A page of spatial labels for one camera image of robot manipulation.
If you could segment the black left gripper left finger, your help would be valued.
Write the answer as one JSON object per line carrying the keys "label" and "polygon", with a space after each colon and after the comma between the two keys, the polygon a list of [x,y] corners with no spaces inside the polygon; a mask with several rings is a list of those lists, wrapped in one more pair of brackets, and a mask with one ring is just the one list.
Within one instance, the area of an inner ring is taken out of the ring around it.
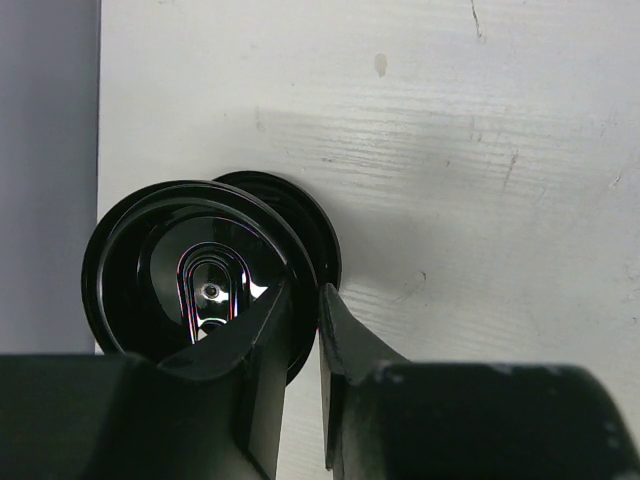
{"label": "black left gripper left finger", "polygon": [[181,384],[181,478],[275,477],[291,320],[290,283],[280,280],[228,325],[159,364]]}

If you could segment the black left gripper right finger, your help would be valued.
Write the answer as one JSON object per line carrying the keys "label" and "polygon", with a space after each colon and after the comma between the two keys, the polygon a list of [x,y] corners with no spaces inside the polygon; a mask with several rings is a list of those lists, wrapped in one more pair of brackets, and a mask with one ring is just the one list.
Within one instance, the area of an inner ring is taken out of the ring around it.
{"label": "black left gripper right finger", "polygon": [[321,288],[319,342],[325,465],[333,473],[415,471],[413,368]]}

